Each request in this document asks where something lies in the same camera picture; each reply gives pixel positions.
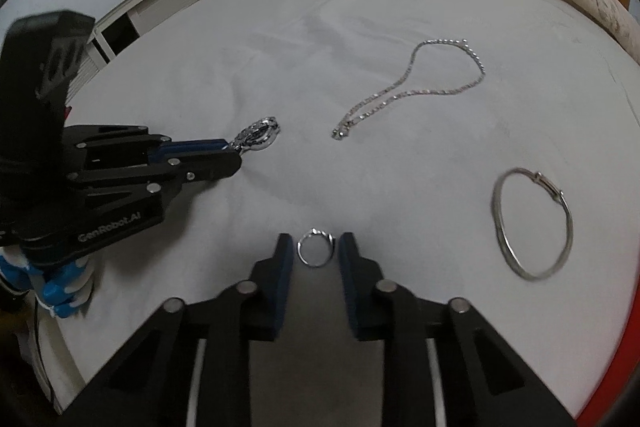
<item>white bed sheet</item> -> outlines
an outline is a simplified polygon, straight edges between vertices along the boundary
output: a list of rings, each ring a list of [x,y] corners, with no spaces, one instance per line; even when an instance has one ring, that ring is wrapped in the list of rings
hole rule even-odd
[[[429,38],[468,39],[484,83],[401,100],[333,140],[344,113],[397,79]],[[214,297],[269,256],[278,233],[351,231],[416,295],[469,298],[577,413],[616,348],[637,279],[639,72],[561,0],[200,1],[101,71],[68,123],[230,139],[275,116],[283,131],[232,178],[183,188],[162,225],[105,249],[87,312],[59,321],[63,344],[88,380],[165,298]],[[428,46],[406,87],[476,74],[460,51]],[[492,188],[514,166],[546,174],[574,213],[569,261],[545,282],[514,275],[495,239]],[[525,178],[507,182],[503,208],[527,266],[552,263],[562,210]],[[253,348],[255,425],[378,425],[382,351],[350,339],[337,266],[296,264],[289,304],[282,338]],[[44,344],[66,405],[77,390],[62,348]]]

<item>silver chain necklace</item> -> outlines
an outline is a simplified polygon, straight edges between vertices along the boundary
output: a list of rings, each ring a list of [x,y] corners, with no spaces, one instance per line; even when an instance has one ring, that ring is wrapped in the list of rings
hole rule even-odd
[[[415,55],[418,54],[418,51],[420,50],[421,47],[426,46],[427,44],[446,44],[447,46],[455,46],[461,49],[467,55],[469,55],[469,57],[471,57],[473,61],[476,63],[476,66],[478,66],[480,70],[480,76],[478,76],[478,78],[473,82],[465,84],[464,86],[457,87],[455,89],[414,89],[411,91],[399,92],[398,94],[390,96],[384,102],[379,103],[373,109],[370,109],[367,112],[364,112],[355,118],[351,118],[354,114],[356,114],[356,111],[363,108],[365,105],[368,105],[369,103],[380,98],[384,94],[387,94],[389,91],[392,91],[396,89],[396,87],[399,87],[402,84],[404,84],[404,81],[407,80],[407,78],[411,74],[411,71],[414,68]],[[453,40],[447,40],[447,39],[432,39],[429,41],[420,42],[411,53],[411,58],[409,59],[409,65],[407,66],[406,71],[404,72],[404,75],[401,76],[389,87],[385,87],[385,89],[383,89],[382,91],[379,91],[376,94],[372,94],[369,98],[365,98],[364,100],[362,100],[362,102],[358,102],[356,105],[351,107],[349,112],[345,114],[344,117],[342,117],[342,120],[338,122],[338,125],[332,131],[331,136],[335,140],[341,140],[343,138],[346,138],[347,136],[349,136],[349,131],[351,130],[352,127],[355,127],[357,124],[359,124],[366,118],[369,118],[371,115],[376,114],[379,110],[384,109],[390,103],[395,102],[396,100],[400,100],[401,98],[405,98],[407,96],[415,96],[417,94],[442,94],[442,95],[460,94],[461,92],[464,92],[467,89],[471,89],[472,87],[477,86],[483,80],[484,80],[484,66],[480,61],[480,58],[478,58],[478,56],[466,43],[465,39],[462,39],[461,41],[453,41]]]

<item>red object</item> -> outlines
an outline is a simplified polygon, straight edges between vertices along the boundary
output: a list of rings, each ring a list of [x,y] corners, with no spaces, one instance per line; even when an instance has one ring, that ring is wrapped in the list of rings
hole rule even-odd
[[[640,362],[640,287],[631,305],[626,328],[609,368],[578,415],[578,427],[594,427],[611,408],[625,388],[636,365]]]

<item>silver bangle bracelet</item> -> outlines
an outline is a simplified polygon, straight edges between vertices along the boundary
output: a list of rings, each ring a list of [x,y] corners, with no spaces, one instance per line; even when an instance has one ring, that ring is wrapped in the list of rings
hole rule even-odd
[[[507,237],[504,233],[504,219],[502,217],[502,186],[504,185],[504,181],[512,174],[523,174],[531,181],[533,181],[536,185],[544,188],[551,196],[551,198],[557,204],[562,206],[566,215],[566,242],[564,244],[564,248],[562,249],[554,265],[551,268],[548,268],[547,270],[544,270],[540,273],[531,273],[524,269],[513,249],[511,248],[511,245],[509,244],[509,241],[507,240]],[[571,252],[571,247],[574,243],[574,219],[571,216],[569,206],[567,206],[566,204],[566,200],[564,199],[562,190],[557,188],[551,181],[549,181],[548,178],[546,178],[546,176],[544,176],[540,172],[531,172],[521,167],[516,167],[514,169],[511,169],[510,171],[505,172],[505,174],[500,176],[498,178],[498,181],[495,182],[494,195],[491,202],[491,210],[492,214],[494,214],[495,232],[498,238],[498,244],[500,245],[500,250],[502,250],[502,254],[505,261],[507,261],[509,268],[511,268],[519,277],[522,277],[527,281],[540,281],[551,277],[554,273],[558,272],[558,270],[561,269],[562,266],[564,266],[567,259],[569,258],[569,253]]]

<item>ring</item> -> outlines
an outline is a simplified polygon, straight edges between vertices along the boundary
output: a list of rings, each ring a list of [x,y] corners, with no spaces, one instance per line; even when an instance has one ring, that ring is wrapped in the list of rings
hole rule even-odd
[[[324,240],[329,245],[329,256],[327,256],[327,258],[324,261],[322,261],[322,263],[319,263],[319,264],[310,263],[302,255],[302,243],[304,243],[307,239],[309,239],[309,237],[312,237],[313,235],[320,235],[321,237],[324,238]],[[302,236],[302,238],[300,238],[300,241],[298,241],[298,257],[300,258],[300,261],[306,264],[309,268],[321,268],[322,266],[325,266],[327,263],[329,263],[329,261],[331,261],[331,259],[333,258],[334,246],[335,246],[335,239],[333,235],[327,232],[323,232],[322,230],[311,229],[308,232],[306,232],[305,235]]]
[[[564,248],[560,252],[558,259],[554,263],[551,268],[544,270],[540,273],[531,273],[524,269],[516,254],[514,253],[507,237],[504,233],[504,219],[502,217],[502,186],[504,185],[504,181],[511,176],[512,174],[523,174],[531,181],[533,181],[536,185],[544,188],[551,198],[562,208],[564,209],[564,213],[566,215],[566,242],[564,244]],[[495,182],[494,186],[494,195],[491,201],[491,210],[492,214],[494,214],[494,223],[495,223],[495,232],[498,237],[498,244],[500,245],[500,250],[502,250],[502,254],[504,256],[505,261],[519,277],[527,281],[541,281],[543,279],[547,279],[551,277],[554,273],[558,272],[564,266],[567,259],[569,258],[569,253],[571,252],[571,247],[574,243],[574,219],[571,216],[571,211],[569,210],[569,206],[566,204],[566,200],[564,199],[564,194],[562,190],[557,188],[551,181],[549,181],[546,176],[541,174],[540,172],[531,172],[527,169],[523,169],[521,167],[516,167],[511,169],[510,171],[505,172],[502,176],[498,178],[498,181]]]

